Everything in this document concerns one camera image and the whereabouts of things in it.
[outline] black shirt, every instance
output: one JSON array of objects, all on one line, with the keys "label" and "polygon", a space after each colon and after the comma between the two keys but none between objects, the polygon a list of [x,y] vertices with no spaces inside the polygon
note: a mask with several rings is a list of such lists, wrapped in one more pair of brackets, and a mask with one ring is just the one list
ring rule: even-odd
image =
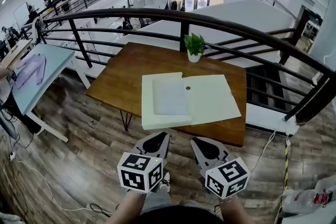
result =
[{"label": "black shirt", "polygon": [[140,215],[137,224],[223,224],[223,221],[207,210],[188,207],[170,206],[149,211]]}]

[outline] white pot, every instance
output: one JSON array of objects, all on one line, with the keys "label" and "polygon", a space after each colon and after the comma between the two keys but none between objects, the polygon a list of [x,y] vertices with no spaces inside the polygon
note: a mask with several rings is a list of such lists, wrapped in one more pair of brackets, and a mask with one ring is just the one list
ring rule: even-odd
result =
[{"label": "white pot", "polygon": [[201,53],[199,53],[198,55],[191,55],[189,51],[188,52],[188,59],[190,62],[198,62],[200,60],[201,57]]}]

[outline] wooden table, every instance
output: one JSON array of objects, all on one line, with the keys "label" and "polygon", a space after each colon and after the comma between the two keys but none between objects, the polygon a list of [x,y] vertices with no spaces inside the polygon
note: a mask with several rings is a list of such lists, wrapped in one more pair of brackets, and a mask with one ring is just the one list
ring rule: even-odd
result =
[{"label": "wooden table", "polygon": [[235,119],[174,129],[243,146],[246,73],[241,67],[206,57],[202,57],[198,63],[191,63],[185,52],[130,42],[116,57],[109,60],[86,94],[121,111],[141,117],[142,76],[171,72],[182,72],[184,77],[224,74],[242,115]]}]

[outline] potted plant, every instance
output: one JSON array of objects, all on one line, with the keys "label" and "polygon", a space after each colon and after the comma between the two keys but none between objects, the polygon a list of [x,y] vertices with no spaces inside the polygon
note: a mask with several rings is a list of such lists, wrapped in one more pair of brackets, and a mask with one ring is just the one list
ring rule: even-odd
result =
[{"label": "potted plant", "polygon": [[204,38],[201,35],[197,36],[192,33],[191,36],[184,36],[184,43],[187,47],[189,61],[198,62],[204,52]]}]

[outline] green plant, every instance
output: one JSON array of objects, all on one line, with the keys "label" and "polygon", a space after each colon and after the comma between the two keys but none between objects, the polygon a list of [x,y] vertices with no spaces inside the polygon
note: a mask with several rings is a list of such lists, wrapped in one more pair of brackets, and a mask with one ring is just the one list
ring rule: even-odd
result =
[{"label": "green plant", "polygon": [[205,41],[201,35],[197,36],[194,33],[191,36],[185,35],[184,43],[190,55],[198,55],[204,52]]}]

